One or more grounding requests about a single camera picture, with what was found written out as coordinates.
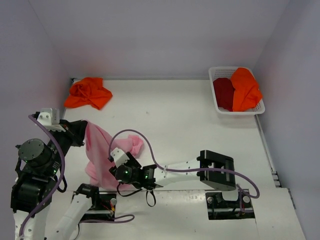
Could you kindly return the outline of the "pink t shirt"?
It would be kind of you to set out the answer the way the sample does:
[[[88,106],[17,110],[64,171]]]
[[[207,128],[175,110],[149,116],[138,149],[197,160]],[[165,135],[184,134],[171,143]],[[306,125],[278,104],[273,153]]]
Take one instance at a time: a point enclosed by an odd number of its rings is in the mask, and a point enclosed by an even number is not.
[[[119,148],[130,152],[134,157],[139,156],[144,148],[143,140],[137,135],[128,135],[126,138],[112,136],[98,125],[88,122],[85,129],[85,152],[89,159],[85,172],[90,178],[90,184],[107,191],[115,191],[119,182],[109,172],[115,164],[110,162],[109,150]]]

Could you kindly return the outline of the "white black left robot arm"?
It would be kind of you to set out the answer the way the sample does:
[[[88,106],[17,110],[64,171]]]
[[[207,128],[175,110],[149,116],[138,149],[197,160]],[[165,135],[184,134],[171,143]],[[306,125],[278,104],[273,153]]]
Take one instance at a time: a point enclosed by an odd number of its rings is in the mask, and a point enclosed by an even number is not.
[[[17,240],[68,240],[88,210],[100,204],[99,188],[82,183],[51,234],[45,234],[53,194],[65,180],[65,156],[70,147],[84,145],[87,121],[60,120],[61,131],[45,128],[33,115],[29,118],[50,138],[48,143],[33,138],[17,145],[17,179],[12,187],[10,207]]]

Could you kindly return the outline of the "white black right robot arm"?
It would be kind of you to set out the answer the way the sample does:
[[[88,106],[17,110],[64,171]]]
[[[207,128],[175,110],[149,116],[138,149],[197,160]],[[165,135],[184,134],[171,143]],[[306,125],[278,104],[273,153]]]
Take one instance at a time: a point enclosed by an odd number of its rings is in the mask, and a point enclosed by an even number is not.
[[[196,159],[158,166],[142,166],[130,152],[115,148],[109,157],[115,166],[109,169],[121,185],[131,185],[137,191],[153,191],[177,182],[199,181],[210,188],[222,191],[221,200],[227,206],[239,201],[233,174],[233,158],[209,150],[202,150]]]

